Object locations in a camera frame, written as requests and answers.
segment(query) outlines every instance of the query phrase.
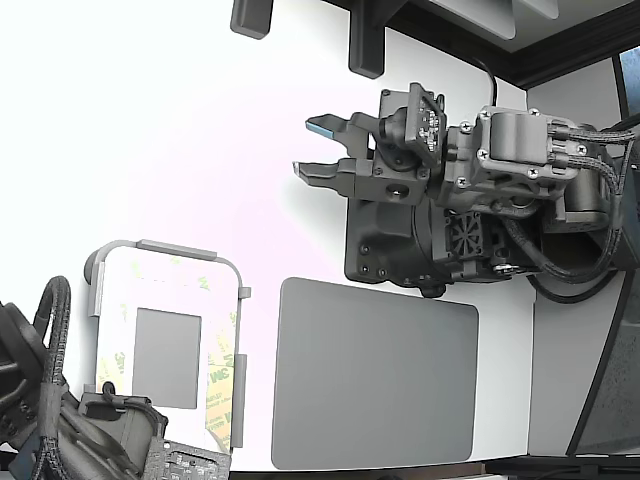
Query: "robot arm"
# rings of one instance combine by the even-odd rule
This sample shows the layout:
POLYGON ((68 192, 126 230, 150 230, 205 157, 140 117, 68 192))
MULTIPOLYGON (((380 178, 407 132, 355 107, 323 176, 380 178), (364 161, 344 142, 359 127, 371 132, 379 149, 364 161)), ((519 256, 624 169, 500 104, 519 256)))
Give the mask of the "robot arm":
POLYGON ((444 103, 413 83, 408 93, 382 92, 380 118, 308 120, 347 149, 336 164, 294 170, 349 199, 350 280, 433 298, 458 281, 544 272, 579 284, 640 265, 635 188, 626 182, 635 133, 491 106, 475 124, 447 128, 444 103), (611 144, 625 145, 625 155, 612 159, 611 144))

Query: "circuit board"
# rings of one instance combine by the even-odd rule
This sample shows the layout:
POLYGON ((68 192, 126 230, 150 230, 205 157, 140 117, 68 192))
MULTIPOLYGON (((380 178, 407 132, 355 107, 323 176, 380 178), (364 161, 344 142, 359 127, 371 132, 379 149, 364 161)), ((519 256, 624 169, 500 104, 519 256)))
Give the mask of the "circuit board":
POLYGON ((228 480, 231 456, 154 437, 143 480, 228 480))

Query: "screw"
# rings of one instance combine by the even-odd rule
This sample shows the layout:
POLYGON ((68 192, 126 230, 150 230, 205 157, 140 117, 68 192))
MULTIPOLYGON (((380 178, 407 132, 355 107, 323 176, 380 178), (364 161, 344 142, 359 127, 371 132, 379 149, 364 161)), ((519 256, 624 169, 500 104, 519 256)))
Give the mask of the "screw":
POLYGON ((456 179, 456 185, 458 188, 467 188, 469 184, 467 183, 467 179, 464 177, 458 177, 456 179))

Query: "mounting bracket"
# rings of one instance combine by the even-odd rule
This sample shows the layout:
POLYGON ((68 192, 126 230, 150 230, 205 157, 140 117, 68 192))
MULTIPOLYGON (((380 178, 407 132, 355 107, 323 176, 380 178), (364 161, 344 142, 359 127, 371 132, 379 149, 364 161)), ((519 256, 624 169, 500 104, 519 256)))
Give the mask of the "mounting bracket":
POLYGON ((261 40, 271 29, 273 0, 234 0, 231 30, 261 40))
MULTIPOLYGON (((385 26, 409 0, 352 0, 349 70, 367 78, 384 73, 385 26)), ((273 0, 234 0, 231 30, 262 39, 271 29, 273 0)))
POLYGON ((349 32, 349 70, 367 78, 384 73, 385 26, 408 0, 354 0, 349 32))

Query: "white table surface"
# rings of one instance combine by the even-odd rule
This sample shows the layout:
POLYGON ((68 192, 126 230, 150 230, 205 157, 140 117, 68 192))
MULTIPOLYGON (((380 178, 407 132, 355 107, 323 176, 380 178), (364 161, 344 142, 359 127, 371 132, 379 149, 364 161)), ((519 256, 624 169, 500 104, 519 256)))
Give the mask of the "white table surface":
MULTIPOLYGON (((255 41, 229 30, 231 5, 0 5, 0 298, 32 316, 46 281, 69 278, 65 375, 80 394, 95 373, 97 336, 86 318, 87 256, 141 238, 220 252, 253 287, 240 343, 249 357, 244 448, 233 468, 272 470, 280 285, 291 276, 348 283, 346 200, 305 186, 291 168, 345 152, 304 121, 376 114, 382 88, 418 81, 447 96, 449 122, 459 123, 482 109, 490 84, 393 31, 386 74, 368 80, 347 68, 346 11, 278 0, 270 35, 255 41)), ((499 85, 501 106, 526 108, 525 92, 499 85)), ((524 279, 456 285, 445 299, 480 312, 471 460, 526 453, 533 290, 524 279)))

